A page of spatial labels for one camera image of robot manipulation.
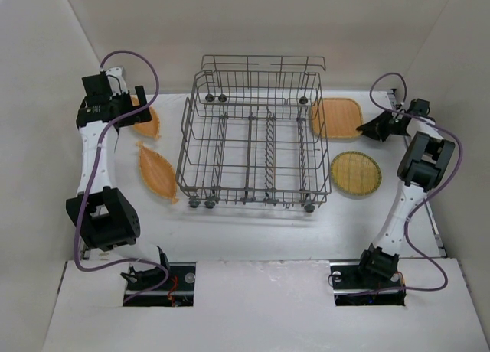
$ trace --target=orange leaf-shaped dish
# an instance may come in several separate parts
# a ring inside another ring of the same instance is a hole
[[[131,96],[131,101],[133,106],[139,104],[138,99],[134,96]],[[160,118],[153,107],[150,106],[149,109],[150,114],[152,115],[152,121],[140,122],[139,124],[133,125],[132,128],[144,136],[149,136],[150,138],[154,138],[154,140],[158,140],[158,138],[160,138]]]
[[[172,165],[157,152],[146,148],[143,142],[139,146],[139,171],[146,186],[160,197],[170,199],[172,204],[178,202],[177,183]]]

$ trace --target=black wheel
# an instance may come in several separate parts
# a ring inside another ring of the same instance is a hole
[[[207,209],[213,209],[216,203],[210,200],[206,200],[204,202],[204,205],[206,206]]]
[[[191,208],[199,207],[199,200],[190,200],[189,201],[189,207],[191,207]]]
[[[315,211],[315,206],[313,204],[306,204],[304,208],[306,213],[313,213]]]

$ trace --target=wall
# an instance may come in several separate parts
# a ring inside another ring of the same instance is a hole
[[[447,1],[70,3],[98,57],[118,47],[140,51],[160,70],[162,91],[187,92],[202,54],[219,53],[323,55],[328,69],[324,86],[367,89],[387,70],[408,70]],[[151,74],[143,64],[133,62],[127,63],[135,71],[129,80],[151,86]]]
[[[433,201],[450,256],[457,257],[490,338],[490,0],[450,0],[407,74],[410,97],[429,99],[437,122],[465,146],[459,176]]]
[[[67,0],[0,4],[0,350],[40,350],[73,225],[80,77],[97,62]]]

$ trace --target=round plate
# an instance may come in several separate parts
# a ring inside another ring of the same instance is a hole
[[[335,185],[347,194],[369,195],[381,185],[380,166],[361,152],[341,153],[330,164],[330,172]]]

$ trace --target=wire basket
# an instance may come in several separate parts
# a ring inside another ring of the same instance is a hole
[[[331,192],[323,57],[204,55],[185,101],[176,180],[189,205],[301,205]],[[312,131],[312,117],[321,117]]]

